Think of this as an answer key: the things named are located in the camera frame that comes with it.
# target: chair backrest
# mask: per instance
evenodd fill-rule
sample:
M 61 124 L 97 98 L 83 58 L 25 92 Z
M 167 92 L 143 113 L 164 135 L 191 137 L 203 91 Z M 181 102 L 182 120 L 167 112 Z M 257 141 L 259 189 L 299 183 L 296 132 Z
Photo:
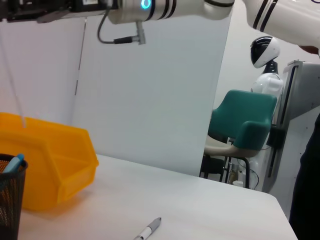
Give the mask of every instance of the chair backrest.
M 230 90 L 221 105 L 212 111 L 208 135 L 236 138 L 247 121 L 271 126 L 276 103 L 277 98 L 273 95 Z

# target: mesh pen holder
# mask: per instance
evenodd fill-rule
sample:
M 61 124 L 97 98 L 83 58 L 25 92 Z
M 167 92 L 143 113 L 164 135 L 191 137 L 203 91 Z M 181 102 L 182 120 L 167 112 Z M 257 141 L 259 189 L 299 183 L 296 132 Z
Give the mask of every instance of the mesh pen holder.
M 25 186 L 25 160 L 18 172 L 1 173 L 14 156 L 0 154 L 0 239 L 17 240 Z

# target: white table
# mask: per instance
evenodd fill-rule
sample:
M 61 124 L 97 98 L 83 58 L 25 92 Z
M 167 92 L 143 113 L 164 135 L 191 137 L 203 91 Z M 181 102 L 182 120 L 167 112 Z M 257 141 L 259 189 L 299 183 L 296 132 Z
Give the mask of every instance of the white table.
M 266 193 L 98 156 L 94 183 L 49 212 L 23 211 L 19 240 L 296 240 Z

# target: dark clothing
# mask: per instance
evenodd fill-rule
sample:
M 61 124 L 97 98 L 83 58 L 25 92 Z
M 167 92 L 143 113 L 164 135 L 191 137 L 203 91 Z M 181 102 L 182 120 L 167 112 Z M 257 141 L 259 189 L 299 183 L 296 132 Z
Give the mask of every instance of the dark clothing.
M 320 228 L 320 115 L 300 160 L 290 214 L 298 240 L 319 238 Z

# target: blue indicator light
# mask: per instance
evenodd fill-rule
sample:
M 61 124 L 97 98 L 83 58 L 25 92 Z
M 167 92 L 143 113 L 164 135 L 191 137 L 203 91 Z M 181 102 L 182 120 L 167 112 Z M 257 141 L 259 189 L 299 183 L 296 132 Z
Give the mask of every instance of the blue indicator light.
M 143 9 L 148 9 L 151 6 L 151 0 L 141 0 L 141 7 Z

